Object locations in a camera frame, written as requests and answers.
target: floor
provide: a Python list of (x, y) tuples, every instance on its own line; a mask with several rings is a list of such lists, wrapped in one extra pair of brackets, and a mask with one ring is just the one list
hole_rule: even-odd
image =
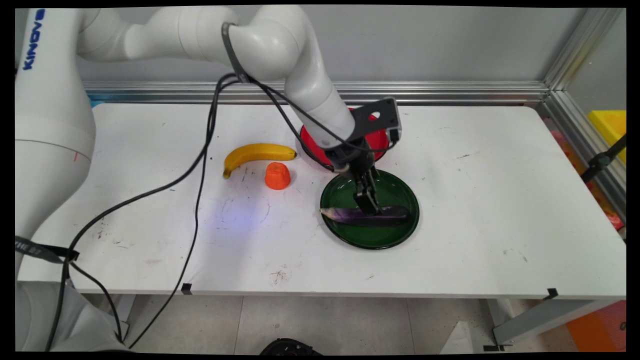
[[(136, 297), (127, 344), (166, 298)], [(133, 350), (255, 355), (277, 338), (294, 338), (324, 355), (438, 354), (459, 320), (468, 322), (475, 353), (493, 345), (485, 300), (177, 295)], [(506, 351), (576, 348), (561, 326)]]

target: eggplant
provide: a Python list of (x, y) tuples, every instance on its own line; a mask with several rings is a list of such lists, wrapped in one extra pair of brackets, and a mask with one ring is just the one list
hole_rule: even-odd
[(358, 208), (321, 208), (320, 213), (335, 222), (369, 227), (399, 226), (411, 217), (409, 209), (402, 205), (384, 206), (375, 215), (367, 215)]

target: banana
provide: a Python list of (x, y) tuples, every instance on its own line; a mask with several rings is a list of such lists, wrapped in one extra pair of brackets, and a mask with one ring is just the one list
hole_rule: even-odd
[(225, 171), (222, 176), (228, 179), (231, 176), (231, 171), (239, 167), (243, 163), (252, 160), (277, 160), (287, 161), (292, 160), (298, 154), (290, 148), (284, 145), (277, 145), (275, 143), (252, 143), (233, 150), (227, 155), (225, 159)]

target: gray wall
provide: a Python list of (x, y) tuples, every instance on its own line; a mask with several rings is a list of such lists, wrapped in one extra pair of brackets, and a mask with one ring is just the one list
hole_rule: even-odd
[[(247, 23), (259, 6), (230, 6)], [(576, 8), (303, 5), (334, 81), (540, 80), (580, 19)], [(144, 23), (157, 8), (118, 8)], [(24, 12), (16, 10), (16, 26)], [(16, 29), (16, 56), (22, 34)], [(230, 69), (190, 60), (91, 63), (86, 81), (215, 81)]]
[(627, 11), (585, 59), (567, 92), (585, 115), (627, 109)]

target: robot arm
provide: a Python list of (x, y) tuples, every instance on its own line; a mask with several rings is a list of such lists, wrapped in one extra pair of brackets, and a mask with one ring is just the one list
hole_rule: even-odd
[[(221, 34), (226, 22), (237, 24), (237, 15), (219, 6), (163, 8), (145, 25), (123, 22), (108, 8), (30, 10), (15, 80), (16, 237), (31, 239), (89, 171), (95, 123), (76, 55), (93, 61), (185, 58), (231, 65)], [(324, 69), (316, 35), (299, 6), (263, 6), (249, 24), (229, 27), (228, 39), (248, 75), (260, 81), (284, 78), (286, 96), (304, 112), (342, 139), (369, 148)], [(355, 180), (355, 198), (363, 211), (379, 211), (372, 182), (373, 153), (343, 145), (294, 111), (336, 171)], [(392, 140), (398, 138), (396, 129)], [(16, 252), (16, 349), (41, 350), (51, 328), (55, 301), (50, 298), (56, 291), (19, 285), (21, 261), (22, 254)], [(71, 289), (70, 293), (81, 298)], [(73, 348), (75, 337), (75, 344), (85, 349), (92, 339), (92, 349), (109, 347), (115, 339), (109, 329), (100, 328), (106, 320), (96, 320), (93, 330), (83, 332), (87, 321), (80, 317), (100, 315), (94, 316), (95, 308), (88, 304), (69, 310), (74, 304), (65, 301), (66, 318), (58, 326), (55, 342), (67, 340), (63, 346)]]
[[(231, 66), (221, 35), (237, 15), (222, 6), (162, 8), (145, 24), (123, 22), (114, 9), (99, 10), (79, 34), (78, 54), (92, 61), (185, 58)], [(311, 23), (296, 5), (266, 5), (251, 23), (231, 26), (229, 39), (244, 71), (260, 81), (285, 79), (285, 93), (341, 138), (354, 120), (329, 79)], [(320, 147), (340, 143), (297, 113)]]

